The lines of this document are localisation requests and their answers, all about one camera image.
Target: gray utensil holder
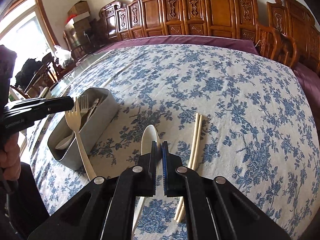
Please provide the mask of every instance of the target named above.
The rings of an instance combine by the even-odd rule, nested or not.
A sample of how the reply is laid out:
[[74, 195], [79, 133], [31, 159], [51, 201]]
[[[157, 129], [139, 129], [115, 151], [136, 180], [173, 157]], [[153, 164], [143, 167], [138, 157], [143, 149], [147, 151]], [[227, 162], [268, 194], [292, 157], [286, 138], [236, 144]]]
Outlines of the gray utensil holder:
[[[92, 106], [95, 99], [100, 100], [103, 97], [103, 102], [98, 105], [88, 122], [80, 130], [84, 149], [89, 154], [120, 107], [109, 89], [89, 88], [82, 95], [88, 95], [89, 106]], [[72, 130], [68, 127], [65, 117], [63, 117], [52, 131], [48, 139], [48, 147], [57, 162], [76, 171], [83, 165], [76, 138], [73, 139], [66, 150], [55, 148], [61, 140], [71, 133]]]

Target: metal screw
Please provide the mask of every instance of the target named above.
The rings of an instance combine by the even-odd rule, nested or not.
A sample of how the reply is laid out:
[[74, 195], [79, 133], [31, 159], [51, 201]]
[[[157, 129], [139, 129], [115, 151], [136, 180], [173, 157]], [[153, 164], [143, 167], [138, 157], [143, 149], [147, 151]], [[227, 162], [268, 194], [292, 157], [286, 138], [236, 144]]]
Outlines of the metal screw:
[[139, 173], [143, 170], [143, 168], [141, 166], [134, 166], [132, 168], [132, 171], [135, 172], [135, 173]]
[[177, 168], [177, 171], [180, 173], [186, 173], [188, 171], [188, 168], [186, 168], [184, 166], [180, 166]]
[[224, 177], [216, 177], [216, 183], [225, 184], [226, 179]]
[[104, 182], [104, 178], [103, 177], [96, 177], [93, 182], [95, 184], [102, 184]]

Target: floral tablecloth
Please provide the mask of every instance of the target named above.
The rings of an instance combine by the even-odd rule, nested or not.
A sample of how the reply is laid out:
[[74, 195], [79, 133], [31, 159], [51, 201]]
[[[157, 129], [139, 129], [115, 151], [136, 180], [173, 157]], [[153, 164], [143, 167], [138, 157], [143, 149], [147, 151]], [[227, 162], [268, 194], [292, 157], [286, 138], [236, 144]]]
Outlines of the floral tablecloth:
[[[121, 110], [90, 153], [97, 175], [118, 176], [135, 165], [143, 130], [153, 124], [169, 151], [188, 163], [195, 114], [204, 115], [198, 173], [226, 177], [293, 239], [320, 206], [319, 142], [307, 99], [292, 71], [263, 57], [200, 45], [115, 49], [61, 92], [79, 96], [109, 88]], [[57, 163], [47, 140], [63, 113], [28, 130], [31, 166], [53, 214], [88, 179]], [[177, 224], [178, 198], [148, 198], [135, 239], [187, 239]]]

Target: wooden window frame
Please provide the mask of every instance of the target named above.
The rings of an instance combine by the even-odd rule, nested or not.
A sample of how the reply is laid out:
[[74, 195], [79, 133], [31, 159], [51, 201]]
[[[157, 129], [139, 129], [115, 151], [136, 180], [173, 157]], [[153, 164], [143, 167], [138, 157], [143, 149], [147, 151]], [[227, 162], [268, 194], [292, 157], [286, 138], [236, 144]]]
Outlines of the wooden window frame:
[[[12, 3], [12, 5], [10, 6], [10, 8], [6, 11], [6, 13], [4, 14], [4, 17], [10, 13], [13, 9], [15, 9], [17, 6], [19, 6], [20, 4], [22, 4], [25, 0], [17, 0], [17, 1], [14, 1]], [[40, 16], [44, 22], [44, 25], [45, 25], [45, 28], [49, 34], [49, 37], [51, 39], [51, 42], [53, 43], [53, 45], [58, 45], [59, 46], [59, 42], [56, 38], [56, 36], [54, 35], [54, 32], [51, 28], [51, 25], [49, 23], [49, 20], [48, 20], [48, 17], [47, 17], [47, 14], [45, 13], [45, 10], [44, 10], [44, 6], [43, 6], [43, 3], [42, 3], [42, 0], [35, 0], [36, 1], [36, 5], [40, 11]]]

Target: purple cushion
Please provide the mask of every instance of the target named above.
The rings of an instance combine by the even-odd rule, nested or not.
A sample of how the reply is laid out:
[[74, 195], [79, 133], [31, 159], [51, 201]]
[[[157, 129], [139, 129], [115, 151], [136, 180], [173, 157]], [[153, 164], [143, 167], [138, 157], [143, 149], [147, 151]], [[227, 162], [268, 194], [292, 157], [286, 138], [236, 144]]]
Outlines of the purple cushion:
[[134, 47], [141, 45], [156, 45], [156, 44], [194, 44], [194, 45], [207, 45], [215, 46], [226, 49], [235, 49], [251, 54], [259, 55], [252, 41], [235, 40], [228, 38], [219, 37], [208, 37], [208, 36], [187, 36], [187, 35], [176, 35], [176, 36], [157, 36], [141, 39], [133, 39], [127, 41], [120, 41], [113, 44], [108, 44], [103, 48], [99, 49], [98, 52], [105, 52], [112, 49], [120, 49], [125, 47]]
[[316, 128], [320, 130], [320, 78], [315, 72], [299, 62], [293, 72], [309, 102]]

